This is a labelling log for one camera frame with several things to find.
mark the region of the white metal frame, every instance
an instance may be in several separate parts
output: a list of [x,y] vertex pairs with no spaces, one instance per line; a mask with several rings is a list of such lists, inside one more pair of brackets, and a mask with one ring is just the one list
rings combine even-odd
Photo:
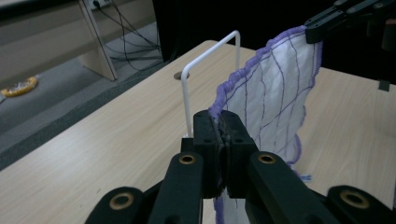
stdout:
[[241,48],[241,35],[238,31],[232,31],[229,35],[222,38],[216,45],[212,48],[205,51],[203,54],[192,60],[188,63],[182,73],[181,73],[181,86],[183,89],[183,99],[184,99],[184,110],[186,114],[186,123],[187,123],[187,136],[192,137],[192,125],[191,125],[191,115],[190,115],[190,96],[189,96],[189,88],[187,85],[187,74],[190,70],[198,63],[200,63],[204,58],[208,55],[216,51],[219,47],[229,42],[231,39],[235,37],[235,47],[236,47],[236,55],[235,55],[235,70],[239,69],[239,55]]

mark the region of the purple edge of cloth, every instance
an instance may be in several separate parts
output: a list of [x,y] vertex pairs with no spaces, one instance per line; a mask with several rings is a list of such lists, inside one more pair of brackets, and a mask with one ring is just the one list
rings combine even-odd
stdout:
[[[217,118],[219,116],[222,108],[225,106],[226,94],[233,89],[236,82],[238,82],[241,78],[245,77],[249,73],[250,69],[255,64],[257,64],[257,62],[260,61],[262,55],[270,52],[271,47],[274,44],[276,44],[279,40],[281,40],[289,35],[294,35],[294,34],[303,32],[305,30],[305,28],[306,27],[302,25],[302,26],[290,28],[289,30],[282,32],[274,39],[269,40],[267,42],[267,45],[264,48],[258,49],[256,51],[256,55],[246,62],[246,65],[244,68],[238,69],[235,72],[231,73],[229,79],[218,86],[217,97],[216,97],[215,103],[212,106],[210,106],[208,109],[210,116],[213,118]],[[316,71],[315,71],[315,74],[314,74],[313,80],[312,80],[313,86],[315,86],[315,77],[318,74],[319,68],[321,66],[321,61],[322,61],[321,52],[322,52],[322,42],[319,42],[318,48],[317,48]],[[301,120],[301,125],[303,125],[303,123],[304,123],[304,118],[305,118],[305,110],[304,110],[303,119]],[[301,156],[301,151],[302,151],[301,141],[297,134],[295,135],[295,138],[296,138],[296,144],[297,144],[297,150],[298,150],[297,157],[296,157],[295,161],[289,161],[288,165],[292,165],[295,162],[297,162],[297,160],[299,160],[300,156]],[[214,199],[214,207],[216,210],[216,223],[224,224],[224,214],[223,214],[224,213],[224,202],[223,202],[222,196],[219,196],[218,198]]]

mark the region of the white cloth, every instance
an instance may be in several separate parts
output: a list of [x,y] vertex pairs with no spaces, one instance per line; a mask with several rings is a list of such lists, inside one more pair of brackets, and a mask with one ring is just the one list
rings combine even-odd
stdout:
[[[269,40],[244,68],[219,85],[210,115],[217,119],[223,109],[236,113],[259,150],[294,164],[302,152],[297,131],[321,65],[321,50],[321,42],[306,43],[304,26]],[[248,223],[245,201],[230,199],[226,192],[215,200],[215,209],[218,224]]]

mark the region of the desk leg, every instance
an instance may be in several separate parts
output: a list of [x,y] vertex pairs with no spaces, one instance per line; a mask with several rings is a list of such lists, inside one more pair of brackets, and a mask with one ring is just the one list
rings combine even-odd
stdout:
[[100,35],[100,31],[96,24],[95,18],[92,15],[90,5],[87,0],[81,0],[79,1],[79,4],[81,6],[85,22],[90,28],[92,39],[95,43],[95,49],[88,53],[80,55],[78,59],[83,66],[91,69],[97,74],[100,74],[110,80],[116,80],[116,71],[110,57],[106,53],[106,49],[104,48],[105,42]]

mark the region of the yellow object on floor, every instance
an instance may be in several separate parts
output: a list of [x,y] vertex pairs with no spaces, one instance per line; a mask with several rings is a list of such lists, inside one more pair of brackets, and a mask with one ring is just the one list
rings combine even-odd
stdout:
[[24,95],[26,92],[29,92],[32,89],[34,89],[35,85],[37,85],[37,78],[29,77],[26,80],[24,80],[23,82],[20,82],[17,85],[15,85],[15,87],[13,87],[13,88],[1,90],[1,93],[5,97],[20,96],[20,95]]

